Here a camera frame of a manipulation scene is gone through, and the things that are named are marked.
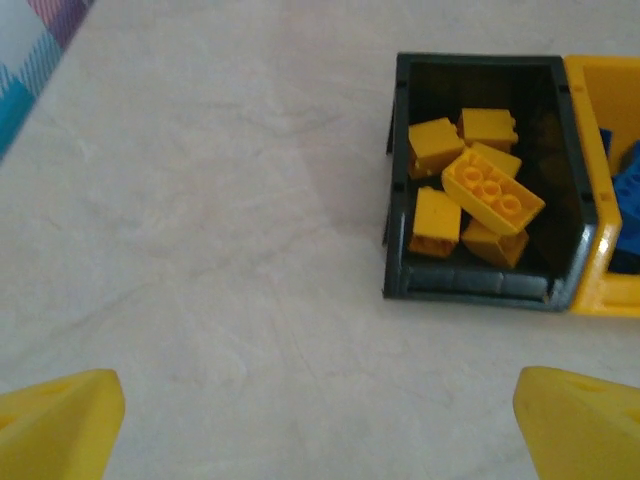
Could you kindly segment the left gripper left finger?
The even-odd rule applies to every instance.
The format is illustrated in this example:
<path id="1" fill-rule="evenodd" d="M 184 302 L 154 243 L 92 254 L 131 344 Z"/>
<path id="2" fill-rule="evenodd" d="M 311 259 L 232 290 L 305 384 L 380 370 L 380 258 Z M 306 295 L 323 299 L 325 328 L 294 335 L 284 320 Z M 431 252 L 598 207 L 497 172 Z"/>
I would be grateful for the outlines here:
<path id="1" fill-rule="evenodd" d="M 94 369 L 1 395 L 3 479 L 100 479 L 125 415 L 117 373 Z"/>

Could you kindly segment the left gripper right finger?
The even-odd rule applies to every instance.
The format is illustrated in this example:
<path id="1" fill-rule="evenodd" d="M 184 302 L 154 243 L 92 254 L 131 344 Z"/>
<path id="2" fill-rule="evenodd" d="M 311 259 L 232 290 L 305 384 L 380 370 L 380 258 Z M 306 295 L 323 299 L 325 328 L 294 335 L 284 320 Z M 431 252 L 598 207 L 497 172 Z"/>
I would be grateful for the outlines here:
<path id="1" fill-rule="evenodd" d="M 539 478 L 639 477 L 638 388 L 526 367 L 513 410 Z"/>

